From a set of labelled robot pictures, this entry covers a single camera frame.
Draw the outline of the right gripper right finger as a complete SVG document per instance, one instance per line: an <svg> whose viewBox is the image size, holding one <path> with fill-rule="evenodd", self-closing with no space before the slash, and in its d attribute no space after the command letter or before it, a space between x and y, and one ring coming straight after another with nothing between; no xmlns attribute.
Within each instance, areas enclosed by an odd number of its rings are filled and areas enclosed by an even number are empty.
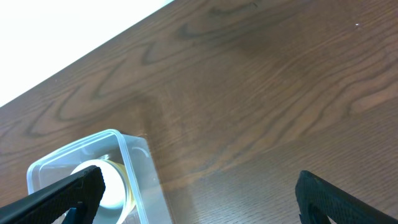
<svg viewBox="0 0 398 224"><path fill-rule="evenodd" d="M302 224L391 223L397 219L360 201L315 174L303 170L295 186Z"/></svg>

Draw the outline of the yellow plastic bowl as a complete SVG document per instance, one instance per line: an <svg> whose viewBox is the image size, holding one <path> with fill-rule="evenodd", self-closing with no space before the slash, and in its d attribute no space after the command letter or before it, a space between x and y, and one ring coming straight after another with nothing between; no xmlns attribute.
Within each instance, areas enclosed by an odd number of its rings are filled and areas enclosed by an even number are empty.
<svg viewBox="0 0 398 224"><path fill-rule="evenodd" d="M100 206L109 212L120 211L116 223L121 224L136 206L126 168L122 164L105 160L101 171L106 189Z"/></svg>

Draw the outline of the white plastic bowl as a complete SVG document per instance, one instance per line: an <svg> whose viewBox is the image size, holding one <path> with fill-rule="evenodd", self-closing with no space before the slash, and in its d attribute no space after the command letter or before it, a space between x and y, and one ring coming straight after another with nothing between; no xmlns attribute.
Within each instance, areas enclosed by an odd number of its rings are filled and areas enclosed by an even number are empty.
<svg viewBox="0 0 398 224"><path fill-rule="evenodd" d="M89 166L97 166L101 169L105 184L105 191L93 224L121 223L121 215L126 201L126 189L121 174L110 162L101 159L81 163L73 169L72 174Z"/></svg>

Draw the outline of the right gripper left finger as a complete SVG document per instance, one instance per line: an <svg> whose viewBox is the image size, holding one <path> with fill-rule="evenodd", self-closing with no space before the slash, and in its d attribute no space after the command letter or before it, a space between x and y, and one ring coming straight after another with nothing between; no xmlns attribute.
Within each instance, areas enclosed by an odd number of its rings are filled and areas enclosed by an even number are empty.
<svg viewBox="0 0 398 224"><path fill-rule="evenodd" d="M105 191L101 169L89 166L1 208L1 223L93 223Z"/></svg>

